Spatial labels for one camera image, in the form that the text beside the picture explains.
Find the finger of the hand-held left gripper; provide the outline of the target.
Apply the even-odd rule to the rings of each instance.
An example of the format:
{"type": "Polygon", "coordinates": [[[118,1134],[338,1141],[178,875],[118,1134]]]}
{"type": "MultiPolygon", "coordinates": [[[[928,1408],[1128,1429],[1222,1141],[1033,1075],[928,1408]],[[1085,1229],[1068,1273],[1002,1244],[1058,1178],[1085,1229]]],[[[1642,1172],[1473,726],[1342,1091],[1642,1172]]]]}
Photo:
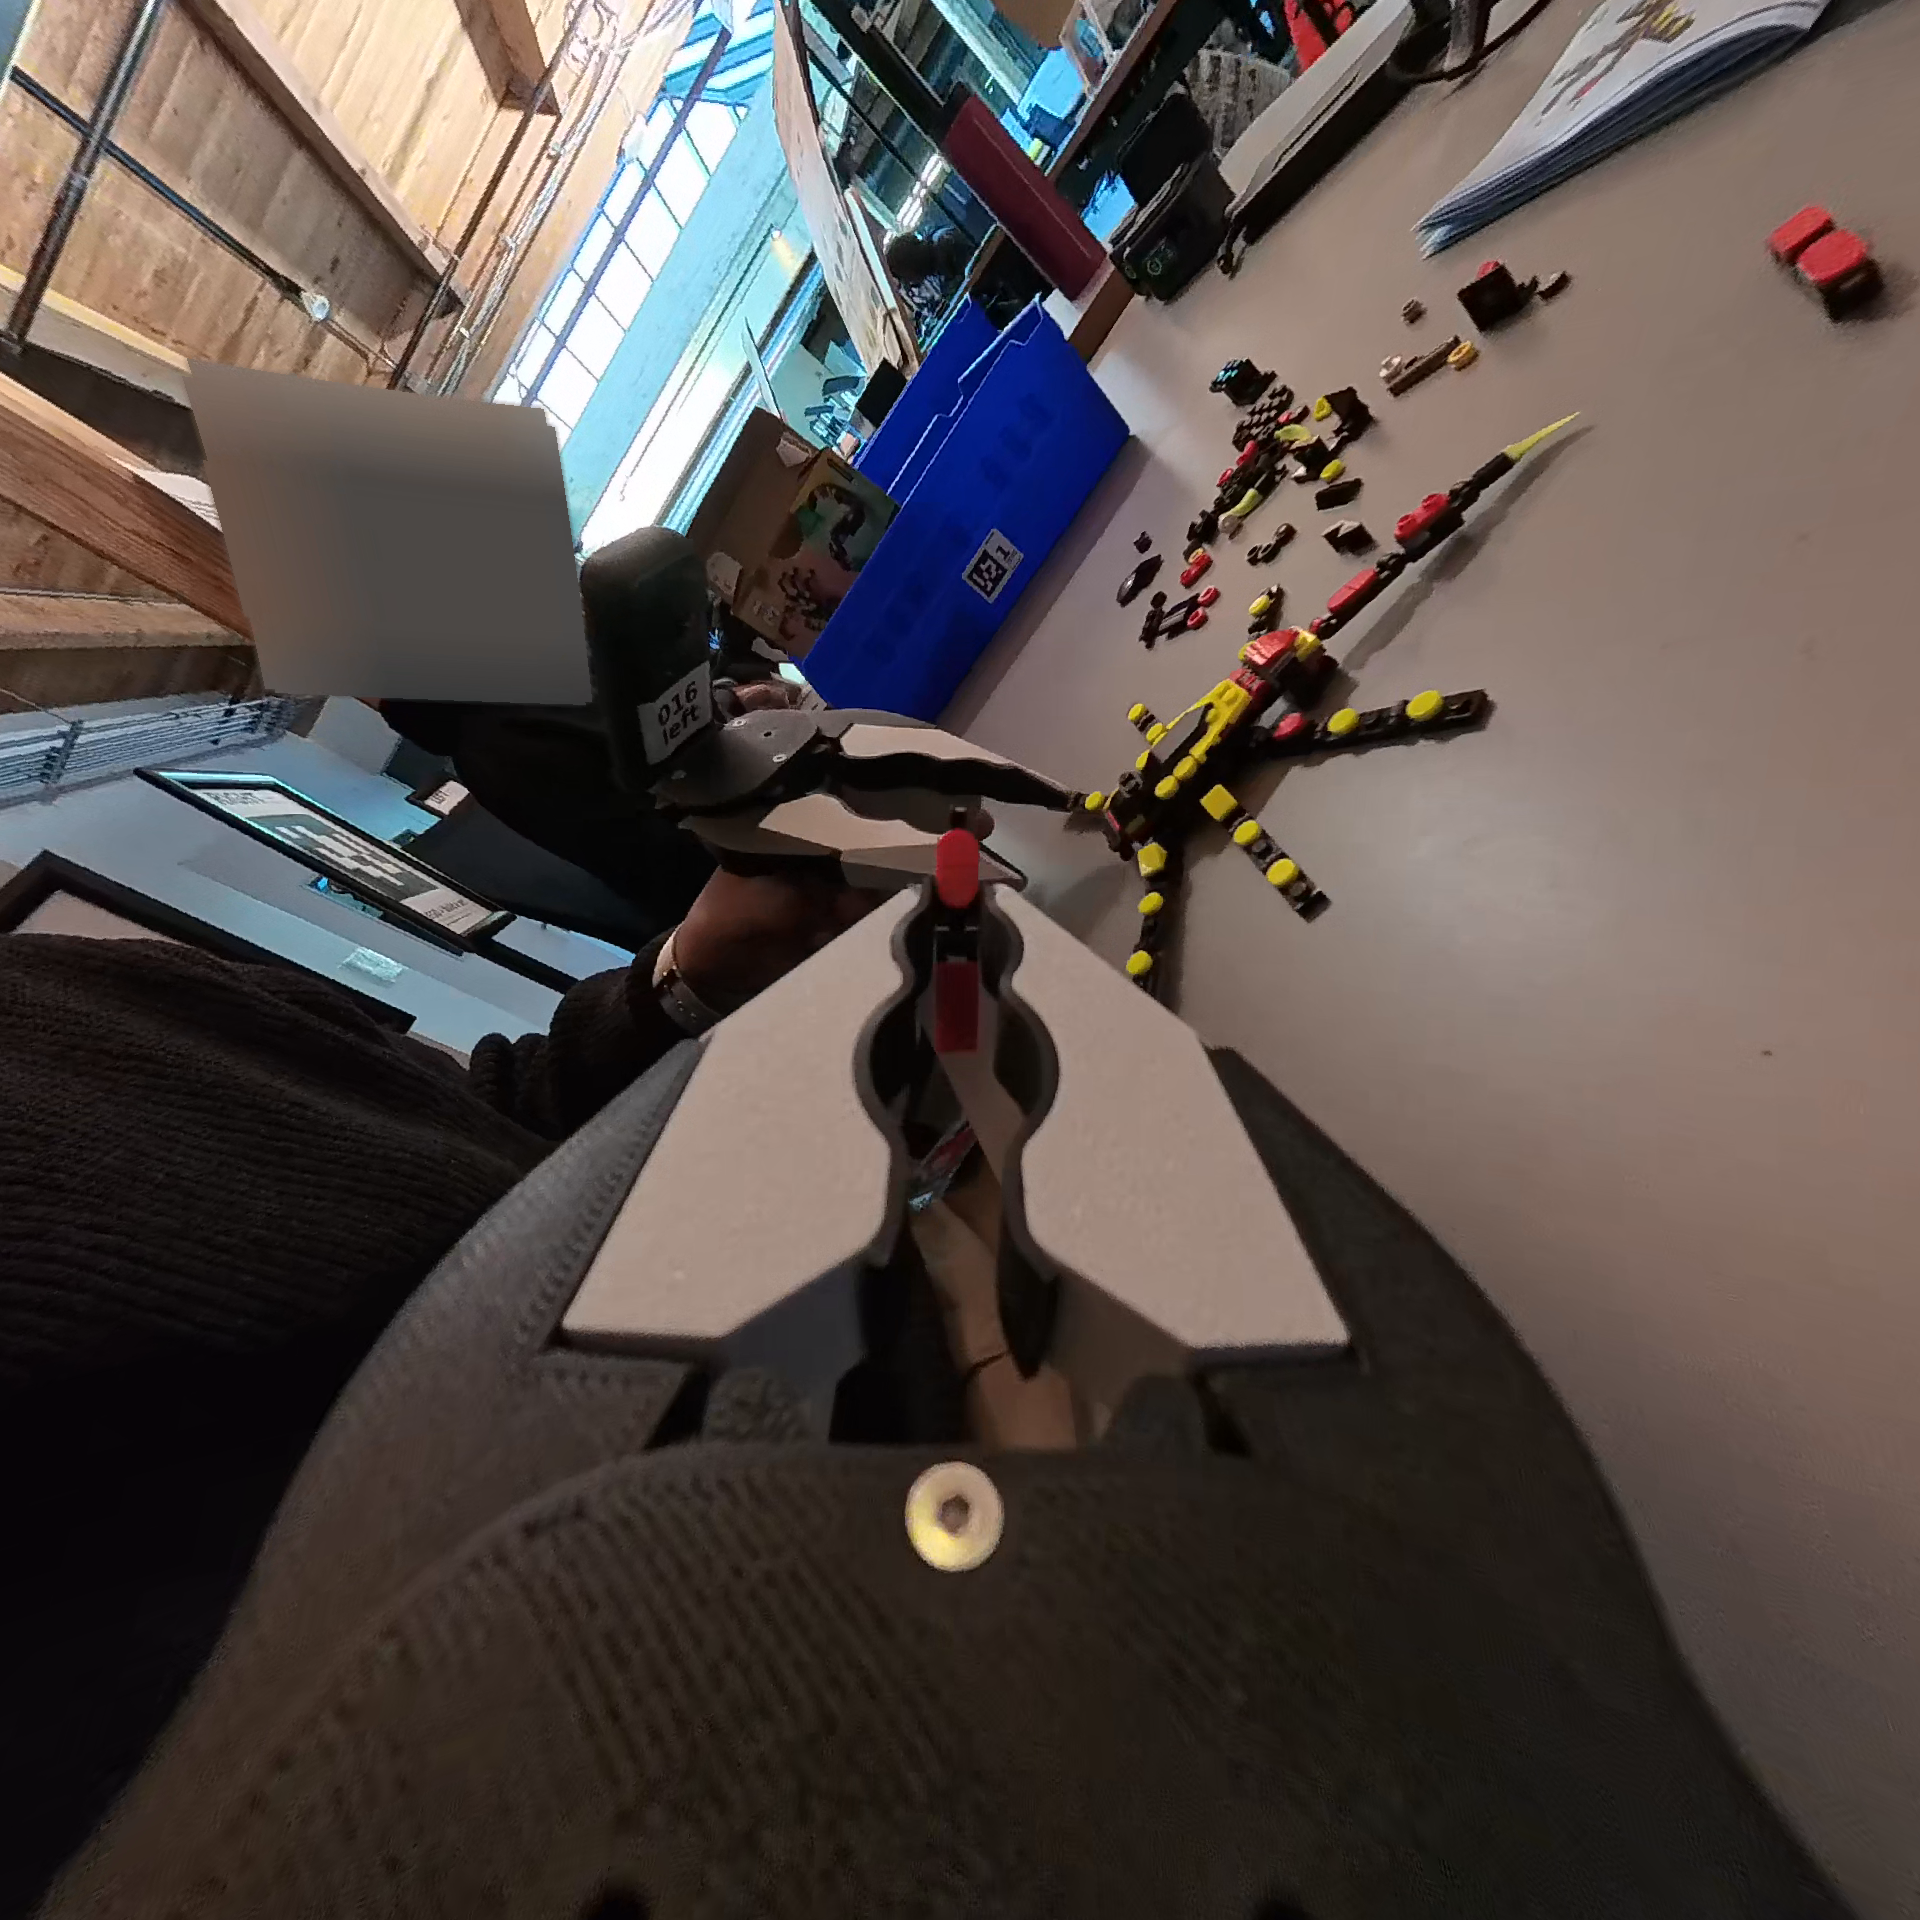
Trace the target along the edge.
{"type": "Polygon", "coordinates": [[[1077,788],[900,716],[837,717],[837,796],[855,813],[1031,806],[1068,813],[1077,788]]]}
{"type": "Polygon", "coordinates": [[[973,794],[834,792],[769,806],[748,844],[748,874],[812,874],[863,894],[889,897],[933,883],[940,842],[972,830],[981,880],[1024,886],[1020,866],[986,848],[992,804],[973,794]]]}

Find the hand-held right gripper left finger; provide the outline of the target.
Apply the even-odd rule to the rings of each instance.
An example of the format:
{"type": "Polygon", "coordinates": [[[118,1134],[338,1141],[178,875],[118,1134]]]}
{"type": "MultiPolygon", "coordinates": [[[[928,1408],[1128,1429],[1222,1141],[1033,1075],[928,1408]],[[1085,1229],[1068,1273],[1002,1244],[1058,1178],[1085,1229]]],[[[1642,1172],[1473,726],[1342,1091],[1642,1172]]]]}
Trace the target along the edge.
{"type": "Polygon", "coordinates": [[[858,1080],[904,994],[898,892],[714,1026],[561,1315],[590,1353],[777,1374],[829,1402],[865,1349],[863,1278],[904,1152],[858,1080]]]}

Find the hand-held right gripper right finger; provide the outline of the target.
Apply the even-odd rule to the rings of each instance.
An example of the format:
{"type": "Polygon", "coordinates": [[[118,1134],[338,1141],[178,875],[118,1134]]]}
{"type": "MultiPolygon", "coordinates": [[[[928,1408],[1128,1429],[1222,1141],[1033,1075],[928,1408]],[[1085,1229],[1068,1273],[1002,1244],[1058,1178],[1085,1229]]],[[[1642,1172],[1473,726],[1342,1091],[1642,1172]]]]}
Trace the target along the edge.
{"type": "Polygon", "coordinates": [[[993,886],[1001,1321],[1084,1422],[1145,1378],[1340,1360],[1351,1332],[1183,1020],[993,886]]]}

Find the black yellow lego scorpion model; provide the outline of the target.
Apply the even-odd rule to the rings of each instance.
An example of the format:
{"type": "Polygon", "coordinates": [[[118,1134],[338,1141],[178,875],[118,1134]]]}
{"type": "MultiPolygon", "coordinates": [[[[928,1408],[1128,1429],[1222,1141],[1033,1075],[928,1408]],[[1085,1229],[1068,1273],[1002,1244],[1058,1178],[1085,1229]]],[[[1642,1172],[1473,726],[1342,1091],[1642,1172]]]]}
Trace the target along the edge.
{"type": "Polygon", "coordinates": [[[1165,717],[1145,704],[1128,712],[1126,720],[1143,741],[1136,765],[1113,792],[1085,796],[1084,810],[1143,885],[1133,948],[1122,965],[1140,992],[1169,1001],[1173,931],[1189,844],[1197,832],[1220,832],[1301,921],[1328,907],[1325,892],[1242,798],[1252,773],[1266,764],[1357,755],[1485,724],[1492,700],[1484,688],[1423,688],[1373,709],[1333,707],[1342,675],[1333,641],[1458,540],[1479,504],[1574,421],[1550,421],[1501,445],[1446,492],[1422,496],[1399,516],[1391,547],[1337,588],[1316,619],[1249,636],[1231,673],[1186,709],[1165,717]]]}

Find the person's left forearm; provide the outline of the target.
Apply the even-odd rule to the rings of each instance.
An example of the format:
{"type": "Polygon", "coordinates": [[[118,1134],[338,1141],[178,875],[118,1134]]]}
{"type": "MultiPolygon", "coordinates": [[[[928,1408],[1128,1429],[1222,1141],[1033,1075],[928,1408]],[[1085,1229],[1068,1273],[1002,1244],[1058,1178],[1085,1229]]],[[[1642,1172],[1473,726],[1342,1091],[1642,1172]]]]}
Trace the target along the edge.
{"type": "Polygon", "coordinates": [[[546,1032],[485,1036],[466,1069],[464,1134],[510,1156],[566,1141],[661,1059],[693,1043],[630,998],[632,965],[652,965],[663,936],[622,972],[590,977],[561,998],[546,1032]]]}

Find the cardboard lego box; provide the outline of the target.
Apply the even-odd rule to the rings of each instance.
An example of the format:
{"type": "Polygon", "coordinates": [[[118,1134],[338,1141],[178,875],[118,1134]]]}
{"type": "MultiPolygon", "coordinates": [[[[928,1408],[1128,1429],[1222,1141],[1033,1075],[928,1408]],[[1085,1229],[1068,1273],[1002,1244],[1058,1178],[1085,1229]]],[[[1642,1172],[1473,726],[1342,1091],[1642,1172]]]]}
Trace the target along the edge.
{"type": "Polygon", "coordinates": [[[713,603],[801,661],[898,516],[896,500],[781,416],[741,425],[688,528],[713,603]]]}

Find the pile of loose lego pieces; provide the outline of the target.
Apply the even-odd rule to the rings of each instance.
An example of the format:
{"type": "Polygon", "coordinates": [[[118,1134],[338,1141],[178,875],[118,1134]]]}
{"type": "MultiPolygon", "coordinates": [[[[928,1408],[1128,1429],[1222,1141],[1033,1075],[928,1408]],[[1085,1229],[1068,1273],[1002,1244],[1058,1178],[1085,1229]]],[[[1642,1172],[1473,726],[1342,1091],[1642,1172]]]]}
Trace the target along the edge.
{"type": "MultiPolygon", "coordinates": [[[[1569,289],[1573,275],[1560,270],[1544,280],[1514,280],[1497,259],[1484,260],[1477,276],[1458,293],[1468,320],[1479,332],[1510,323],[1532,304],[1544,304],[1569,289]]],[[[1382,362],[1381,378],[1389,398],[1402,398],[1441,368],[1460,371],[1479,357],[1477,338],[1446,336],[1438,348],[1416,355],[1391,355],[1382,362]]],[[[1292,388],[1277,385],[1271,371],[1256,368],[1241,357],[1229,362],[1210,381],[1210,390],[1241,404],[1231,443],[1233,462],[1218,476],[1210,505],[1189,521],[1180,588],[1181,596],[1154,589],[1143,603],[1138,643],[1151,651],[1174,634],[1191,634],[1209,624],[1218,601],[1218,588],[1209,582],[1220,540],[1246,532],[1247,520],[1279,490],[1294,483],[1312,490],[1312,505],[1320,515],[1351,507],[1357,500],[1361,480],[1348,462],[1348,449],[1373,427],[1370,406],[1354,388],[1325,390],[1312,404],[1294,404],[1292,388]]],[[[1396,520],[1391,547],[1377,540],[1359,520],[1329,520],[1324,525],[1325,545],[1342,558],[1366,558],[1370,564],[1329,595],[1325,610],[1306,622],[1304,634],[1325,641],[1340,634],[1357,613],[1369,608],[1415,562],[1438,554],[1441,545],[1460,534],[1472,509],[1492,494],[1510,473],[1522,469],[1532,451],[1573,425],[1565,416],[1537,427],[1519,441],[1506,443],[1470,476],[1445,492],[1431,492],[1396,520]]],[[[1246,549],[1249,564],[1266,566],[1296,538],[1285,521],[1261,545],[1246,549]]],[[[1136,542],[1138,564],[1122,579],[1116,603],[1128,608],[1151,585],[1164,555],[1151,534],[1136,542]]],[[[1247,608],[1247,634],[1258,641],[1279,628],[1281,589],[1269,588],[1247,608]]]]}

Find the lego instruction booklet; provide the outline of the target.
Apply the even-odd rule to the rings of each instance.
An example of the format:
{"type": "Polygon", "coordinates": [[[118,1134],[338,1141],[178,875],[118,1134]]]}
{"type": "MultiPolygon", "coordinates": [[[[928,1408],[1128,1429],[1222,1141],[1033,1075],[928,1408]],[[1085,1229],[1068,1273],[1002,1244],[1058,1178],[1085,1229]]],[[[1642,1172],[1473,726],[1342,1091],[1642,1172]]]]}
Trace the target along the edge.
{"type": "Polygon", "coordinates": [[[1554,186],[1785,58],[1823,3],[1609,3],[1596,8],[1548,78],[1412,234],[1438,257],[1554,186]]]}

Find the red lego brick block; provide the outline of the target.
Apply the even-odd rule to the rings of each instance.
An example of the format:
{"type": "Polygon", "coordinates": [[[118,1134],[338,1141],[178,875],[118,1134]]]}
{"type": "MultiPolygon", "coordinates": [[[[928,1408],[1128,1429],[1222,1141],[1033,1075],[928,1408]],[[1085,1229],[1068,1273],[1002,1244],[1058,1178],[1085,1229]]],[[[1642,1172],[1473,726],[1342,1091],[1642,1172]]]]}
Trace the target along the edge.
{"type": "Polygon", "coordinates": [[[1767,257],[1829,320],[1847,320],[1880,299],[1884,275],[1872,246],[1820,204],[1776,225],[1767,235],[1767,257]]]}

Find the person's left hand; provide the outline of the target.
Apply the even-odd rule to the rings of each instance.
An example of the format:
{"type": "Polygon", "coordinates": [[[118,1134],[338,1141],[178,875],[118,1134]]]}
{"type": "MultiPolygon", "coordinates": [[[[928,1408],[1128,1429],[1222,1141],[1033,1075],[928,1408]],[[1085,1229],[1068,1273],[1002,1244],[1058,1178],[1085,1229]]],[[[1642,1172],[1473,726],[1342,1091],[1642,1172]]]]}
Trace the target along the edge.
{"type": "MultiPolygon", "coordinates": [[[[719,870],[673,923],[680,928],[678,961],[693,988],[730,1014],[889,898],[812,874],[719,870]]],[[[632,965],[630,998],[678,1034],[658,1012],[652,965],[632,965]]]]}

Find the silver wristwatch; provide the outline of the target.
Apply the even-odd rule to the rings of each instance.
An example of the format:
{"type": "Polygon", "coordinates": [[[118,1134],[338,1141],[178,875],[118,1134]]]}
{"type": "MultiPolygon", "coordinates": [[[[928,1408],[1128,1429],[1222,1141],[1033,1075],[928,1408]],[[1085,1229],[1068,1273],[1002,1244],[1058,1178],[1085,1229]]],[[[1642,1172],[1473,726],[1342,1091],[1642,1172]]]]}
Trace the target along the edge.
{"type": "Polygon", "coordinates": [[[678,957],[678,936],[680,928],[668,931],[655,948],[652,992],[663,1020],[677,1026],[682,1037],[696,1041],[729,1012],[704,998],[688,980],[678,957]]]}

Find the blue plastic bin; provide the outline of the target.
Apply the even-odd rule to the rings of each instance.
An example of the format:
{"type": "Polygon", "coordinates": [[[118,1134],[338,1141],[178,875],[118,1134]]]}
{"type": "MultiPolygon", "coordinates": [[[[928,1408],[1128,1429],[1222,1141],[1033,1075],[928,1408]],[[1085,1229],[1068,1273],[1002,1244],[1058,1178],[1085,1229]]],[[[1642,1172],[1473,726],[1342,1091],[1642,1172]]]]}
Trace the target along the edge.
{"type": "Polygon", "coordinates": [[[855,462],[896,504],[800,669],[837,709],[934,723],[1128,441],[1042,302],[965,302],[855,462]]]}

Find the black framed board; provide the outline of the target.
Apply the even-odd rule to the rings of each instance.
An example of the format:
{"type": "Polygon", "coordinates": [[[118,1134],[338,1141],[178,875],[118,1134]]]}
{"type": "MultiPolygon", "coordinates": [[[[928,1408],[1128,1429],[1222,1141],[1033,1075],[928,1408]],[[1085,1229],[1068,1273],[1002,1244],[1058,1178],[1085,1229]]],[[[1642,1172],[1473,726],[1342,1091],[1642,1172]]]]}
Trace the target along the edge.
{"type": "Polygon", "coordinates": [[[418,858],[373,837],[273,776],[134,773],[140,782],[290,858],[335,894],[454,954],[477,952],[517,917],[418,858]]]}

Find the person's black sweater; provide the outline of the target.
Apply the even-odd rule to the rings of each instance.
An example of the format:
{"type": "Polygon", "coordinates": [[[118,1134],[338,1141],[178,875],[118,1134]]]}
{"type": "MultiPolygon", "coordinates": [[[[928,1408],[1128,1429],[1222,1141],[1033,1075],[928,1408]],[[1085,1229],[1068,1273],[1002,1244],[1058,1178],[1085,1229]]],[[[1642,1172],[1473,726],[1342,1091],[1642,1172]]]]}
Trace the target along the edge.
{"type": "Polygon", "coordinates": [[[5,1916],[218,1635],[329,1402],[548,1148],[344,989],[181,944],[6,936],[5,1916]]]}

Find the wooden beam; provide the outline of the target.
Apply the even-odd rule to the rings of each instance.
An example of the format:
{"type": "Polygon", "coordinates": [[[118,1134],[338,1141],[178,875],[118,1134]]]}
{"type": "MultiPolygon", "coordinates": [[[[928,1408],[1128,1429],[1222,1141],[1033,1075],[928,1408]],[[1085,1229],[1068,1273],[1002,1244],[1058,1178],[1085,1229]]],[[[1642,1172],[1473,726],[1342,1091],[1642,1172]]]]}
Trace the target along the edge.
{"type": "Polygon", "coordinates": [[[5,716],[261,692],[222,532],[10,378],[2,509],[5,716]]]}

